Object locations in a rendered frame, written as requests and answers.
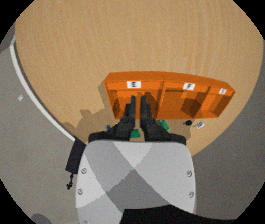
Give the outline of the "orange rack of bins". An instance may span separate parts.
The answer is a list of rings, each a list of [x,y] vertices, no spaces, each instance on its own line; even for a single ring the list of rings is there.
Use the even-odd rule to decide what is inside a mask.
[[[136,96],[135,120],[140,120],[142,96],[156,120],[203,119],[218,118],[236,92],[220,80],[160,71],[109,73],[104,86],[115,119],[124,116],[126,103],[130,104],[131,95]]]

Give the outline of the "green battery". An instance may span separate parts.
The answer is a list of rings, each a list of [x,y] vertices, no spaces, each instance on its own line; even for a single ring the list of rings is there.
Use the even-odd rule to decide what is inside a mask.
[[[169,127],[164,120],[159,120],[159,124],[166,130],[169,131]]]

